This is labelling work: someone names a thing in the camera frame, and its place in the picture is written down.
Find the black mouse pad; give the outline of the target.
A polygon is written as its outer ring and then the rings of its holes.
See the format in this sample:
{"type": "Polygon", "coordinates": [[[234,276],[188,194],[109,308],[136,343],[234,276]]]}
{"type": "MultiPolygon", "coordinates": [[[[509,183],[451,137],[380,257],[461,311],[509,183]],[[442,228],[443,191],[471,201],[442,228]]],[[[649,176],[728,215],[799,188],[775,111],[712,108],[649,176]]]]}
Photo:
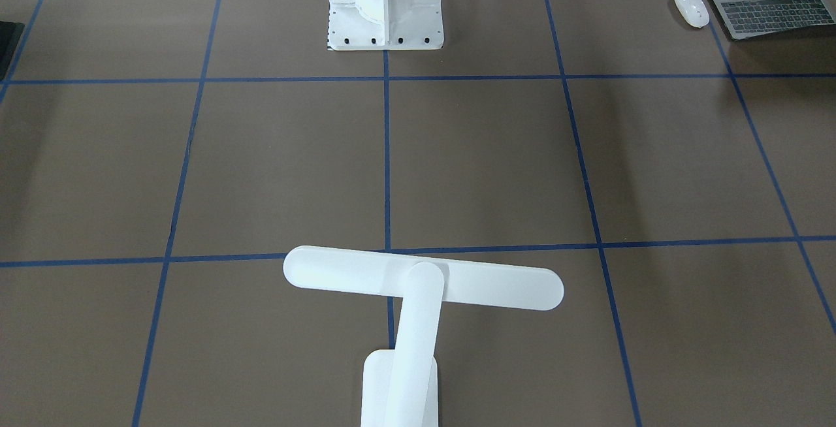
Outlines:
{"type": "Polygon", "coordinates": [[[25,31],[24,23],[1,20],[1,82],[8,76],[18,44],[25,31]]]}

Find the white desk lamp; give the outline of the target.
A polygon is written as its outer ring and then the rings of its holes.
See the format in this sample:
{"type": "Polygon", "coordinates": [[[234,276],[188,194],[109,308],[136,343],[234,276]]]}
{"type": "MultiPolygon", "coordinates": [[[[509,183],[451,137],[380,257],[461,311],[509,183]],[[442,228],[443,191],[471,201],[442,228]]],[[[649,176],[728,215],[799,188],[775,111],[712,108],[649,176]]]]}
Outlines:
{"type": "Polygon", "coordinates": [[[364,361],[362,426],[439,424],[435,348],[443,303],[550,311],[565,291],[545,268],[311,245],[287,254],[283,274],[302,289],[401,299],[393,349],[364,361]]]}

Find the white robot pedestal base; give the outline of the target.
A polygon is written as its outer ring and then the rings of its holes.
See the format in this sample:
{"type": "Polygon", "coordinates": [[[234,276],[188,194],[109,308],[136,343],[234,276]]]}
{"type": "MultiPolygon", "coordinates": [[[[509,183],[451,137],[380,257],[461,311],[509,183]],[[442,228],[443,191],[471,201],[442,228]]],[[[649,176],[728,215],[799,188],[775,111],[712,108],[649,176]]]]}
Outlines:
{"type": "Polygon", "coordinates": [[[439,50],[442,0],[329,0],[329,50],[439,50]]]}

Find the white computer mouse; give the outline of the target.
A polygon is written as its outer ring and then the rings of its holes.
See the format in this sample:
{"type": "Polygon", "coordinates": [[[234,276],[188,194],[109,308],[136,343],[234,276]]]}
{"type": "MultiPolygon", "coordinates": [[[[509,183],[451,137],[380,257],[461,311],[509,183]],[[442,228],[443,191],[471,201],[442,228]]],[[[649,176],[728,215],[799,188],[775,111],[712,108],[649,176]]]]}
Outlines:
{"type": "Polygon", "coordinates": [[[710,23],[710,11],[702,0],[673,0],[684,22],[701,29],[710,23]]]}

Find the grey laptop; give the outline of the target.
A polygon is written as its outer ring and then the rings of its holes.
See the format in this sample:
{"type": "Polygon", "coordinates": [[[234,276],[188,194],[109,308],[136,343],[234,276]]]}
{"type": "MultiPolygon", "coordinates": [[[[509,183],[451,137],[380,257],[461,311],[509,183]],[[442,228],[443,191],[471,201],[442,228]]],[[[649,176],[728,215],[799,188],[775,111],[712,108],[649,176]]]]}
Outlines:
{"type": "Polygon", "coordinates": [[[732,40],[834,25],[826,0],[711,0],[732,40]]]}

